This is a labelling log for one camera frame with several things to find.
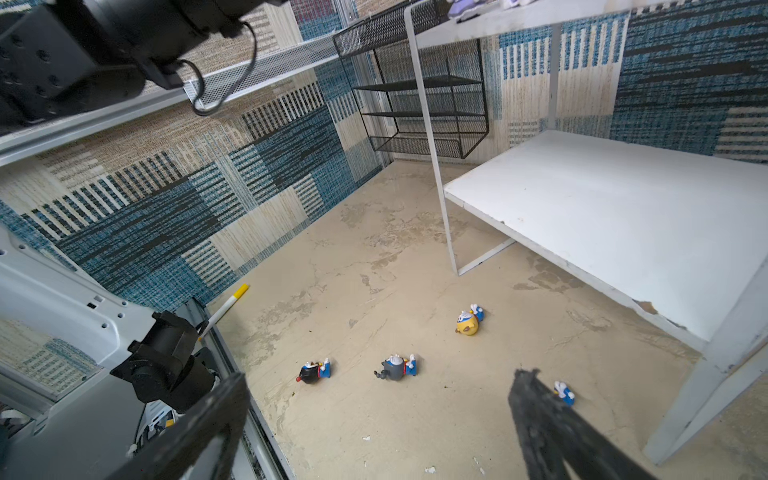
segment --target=yellow toy figurine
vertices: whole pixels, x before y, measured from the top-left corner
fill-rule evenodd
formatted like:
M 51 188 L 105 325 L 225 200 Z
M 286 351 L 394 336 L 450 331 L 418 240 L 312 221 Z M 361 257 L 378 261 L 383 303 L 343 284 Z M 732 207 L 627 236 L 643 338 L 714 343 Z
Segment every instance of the yellow toy figurine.
M 485 318 L 485 312 L 477 303 L 473 303 L 469 306 L 472 311 L 462 312 L 456 320 L 456 333 L 463 333 L 464 335 L 475 335 L 480 328 L 480 322 Z

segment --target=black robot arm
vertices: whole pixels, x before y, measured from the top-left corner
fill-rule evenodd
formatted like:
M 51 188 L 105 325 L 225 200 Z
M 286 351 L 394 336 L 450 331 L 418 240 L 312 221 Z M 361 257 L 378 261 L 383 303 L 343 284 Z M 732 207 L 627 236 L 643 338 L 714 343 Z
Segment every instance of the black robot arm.
M 58 0 L 0 15 L 0 134 L 136 97 L 146 80 L 180 87 L 178 58 L 213 33 L 238 36 L 262 3 Z

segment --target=yellow object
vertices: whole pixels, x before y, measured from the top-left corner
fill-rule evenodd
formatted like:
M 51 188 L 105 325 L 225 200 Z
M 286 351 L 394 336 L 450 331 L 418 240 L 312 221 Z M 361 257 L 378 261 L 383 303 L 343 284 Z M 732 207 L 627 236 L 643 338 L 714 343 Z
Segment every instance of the yellow object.
M 248 291 L 248 287 L 249 287 L 249 285 L 248 285 L 247 283 L 244 283 L 244 284 L 243 284 L 243 286 L 242 286 L 242 287 L 240 287 L 239 289 L 237 289 L 237 291 L 236 291 L 236 292 L 234 293 L 234 295 L 232 295 L 232 296 L 233 296 L 233 297 L 235 297 L 236 299 L 238 299 L 238 300 L 239 300 L 239 299 L 240 299 L 240 297 L 242 297 L 242 296 L 243 296 L 243 294 L 244 294 L 246 291 Z
M 479 326 L 478 317 L 472 315 L 468 319 L 456 323 L 456 333 L 475 335 L 478 332 Z

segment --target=black mesh rack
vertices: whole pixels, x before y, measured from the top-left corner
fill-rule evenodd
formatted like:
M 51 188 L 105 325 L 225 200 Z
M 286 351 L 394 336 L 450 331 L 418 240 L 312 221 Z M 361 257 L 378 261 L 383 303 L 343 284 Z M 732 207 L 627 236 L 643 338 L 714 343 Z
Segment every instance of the black mesh rack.
M 429 155 L 403 12 L 411 0 L 335 34 L 346 78 L 375 151 Z M 440 23 L 438 2 L 412 10 L 418 34 Z M 440 157 L 466 158 L 488 135 L 488 105 L 479 40 L 419 50 L 435 147 Z M 389 136 L 371 135 L 378 131 Z

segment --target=black cable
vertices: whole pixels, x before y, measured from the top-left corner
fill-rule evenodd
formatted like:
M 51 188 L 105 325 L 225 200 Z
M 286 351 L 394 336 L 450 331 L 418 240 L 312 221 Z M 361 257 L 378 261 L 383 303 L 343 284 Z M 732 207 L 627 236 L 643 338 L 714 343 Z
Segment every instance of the black cable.
M 230 87 L 227 89 L 227 92 L 219 99 L 219 103 L 214 105 L 209 110 L 201 110 L 197 108 L 197 101 L 200 100 L 203 95 L 205 94 L 205 80 L 203 79 L 203 74 L 200 73 L 200 69 L 190 60 L 181 59 L 179 60 L 179 63 L 183 63 L 186 65 L 189 65 L 190 68 L 194 71 L 194 74 L 197 76 L 197 83 L 200 84 L 200 90 L 197 91 L 197 95 L 195 95 L 194 100 L 192 100 L 192 111 L 201 117 L 207 117 L 208 115 L 215 114 L 217 111 L 219 111 L 219 108 L 221 108 L 221 105 L 224 104 L 225 100 L 229 98 L 232 93 L 234 93 L 235 90 L 237 90 L 240 85 L 245 81 L 245 79 L 250 75 L 250 73 L 253 71 L 253 67 L 256 66 L 256 52 L 257 52 L 257 40 L 256 40 L 256 32 L 253 31 L 253 28 L 250 26 L 248 22 L 241 22 L 242 25 L 245 25 L 246 28 L 250 31 L 250 34 L 253 36 L 253 55 L 250 58 L 250 63 L 246 67 L 243 74 L 240 76 L 240 78 L 237 79 Z

